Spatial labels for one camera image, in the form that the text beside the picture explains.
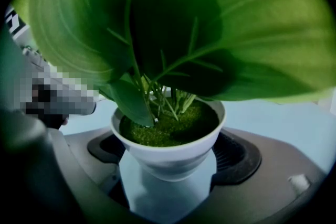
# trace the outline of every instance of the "plant pot rim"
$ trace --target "plant pot rim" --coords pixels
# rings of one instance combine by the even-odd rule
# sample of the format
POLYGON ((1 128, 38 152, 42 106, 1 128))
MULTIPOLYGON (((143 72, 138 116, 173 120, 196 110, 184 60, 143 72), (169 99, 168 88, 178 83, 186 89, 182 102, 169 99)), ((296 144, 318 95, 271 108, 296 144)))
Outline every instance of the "plant pot rim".
MULTIPOLYGON (((196 98, 197 100, 199 101, 202 101, 204 103, 208 103, 207 101, 204 101, 202 99, 199 99, 199 98, 196 98)), ((202 138, 200 139, 197 139, 195 141, 192 141, 192 142, 189 142, 189 143, 186 143, 186 144, 183 144, 183 145, 179 145, 179 146, 165 146, 165 147, 155 147, 155 146, 145 146, 145 145, 141 145, 141 144, 138 144, 138 143, 135 143, 135 142, 132 142, 128 139, 126 139, 125 137, 123 137, 121 134, 119 134, 119 132, 117 132, 117 130, 114 128, 113 126, 113 122, 112 122, 112 119, 113 117, 115 117, 115 114, 117 112, 120 112, 122 115, 123 113, 120 111, 120 109, 117 107, 113 114, 112 114, 112 117, 111 117, 111 128, 112 128, 112 131, 114 133, 114 135, 122 142, 124 142, 125 144, 128 144, 130 146, 133 146, 133 147, 136 147, 136 148, 140 148, 140 149, 143 149, 143 150, 147 150, 147 151, 152 151, 152 152, 165 152, 165 151, 171 151, 171 150, 184 150, 186 148, 190 148, 190 147, 194 147, 194 146, 197 146, 198 144, 202 144, 202 142, 206 139, 209 138, 209 136, 212 136, 214 132, 217 132, 219 131, 222 127, 223 127, 223 124, 226 120, 226 111, 225 111, 225 107, 223 105, 223 103, 221 101, 212 101, 212 102, 216 102, 216 103, 219 103, 223 109, 223 118, 222 119, 219 119, 219 124, 217 125, 216 128, 214 128, 210 133, 208 133, 207 135, 203 136, 202 138)))

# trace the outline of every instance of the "artificial plant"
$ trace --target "artificial plant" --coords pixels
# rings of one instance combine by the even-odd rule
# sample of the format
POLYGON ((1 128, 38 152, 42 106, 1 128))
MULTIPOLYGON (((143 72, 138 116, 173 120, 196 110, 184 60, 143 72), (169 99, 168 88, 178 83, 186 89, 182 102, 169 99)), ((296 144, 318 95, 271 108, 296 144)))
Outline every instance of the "artificial plant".
POLYGON ((325 0, 13 4, 48 61, 98 88, 142 125, 152 126, 157 117, 150 102, 166 103, 178 119, 196 95, 276 100, 336 84, 335 27, 325 0))

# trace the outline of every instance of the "potted plant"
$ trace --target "potted plant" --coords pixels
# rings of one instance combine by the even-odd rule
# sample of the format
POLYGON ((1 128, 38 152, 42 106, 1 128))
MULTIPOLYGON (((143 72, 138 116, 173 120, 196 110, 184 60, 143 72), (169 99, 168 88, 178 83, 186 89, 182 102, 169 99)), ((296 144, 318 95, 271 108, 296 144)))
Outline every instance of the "potted plant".
POLYGON ((204 160, 225 121, 221 101, 309 100, 336 84, 326 0, 13 5, 48 61, 118 104, 113 132, 163 180, 204 160))

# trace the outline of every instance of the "green moss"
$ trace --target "green moss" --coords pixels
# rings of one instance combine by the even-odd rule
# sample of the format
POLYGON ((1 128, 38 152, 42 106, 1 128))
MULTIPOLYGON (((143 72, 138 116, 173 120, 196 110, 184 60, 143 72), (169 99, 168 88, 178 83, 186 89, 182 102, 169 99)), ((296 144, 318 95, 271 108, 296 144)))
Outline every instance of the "green moss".
MULTIPOLYGON (((157 114, 157 107, 152 108, 157 114)), ((120 122, 122 136, 135 143, 156 146, 178 146, 198 140, 212 132, 219 124, 216 112, 206 103, 195 100, 177 121, 173 114, 165 109, 160 113, 154 127, 144 127, 124 116, 120 122)))

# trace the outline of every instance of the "white pot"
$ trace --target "white pot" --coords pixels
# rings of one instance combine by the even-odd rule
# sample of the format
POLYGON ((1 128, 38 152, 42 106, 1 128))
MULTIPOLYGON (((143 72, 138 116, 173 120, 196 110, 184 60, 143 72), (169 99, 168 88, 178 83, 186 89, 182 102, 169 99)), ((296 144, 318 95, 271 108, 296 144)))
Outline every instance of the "white pot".
POLYGON ((221 102, 205 103, 216 111, 219 125, 211 133, 191 143, 180 146, 152 147, 129 141, 119 133, 119 124, 124 116, 119 109, 116 109, 112 116, 112 131, 140 165, 153 176, 170 182, 184 180, 191 176, 205 160, 226 119, 224 106, 221 102))

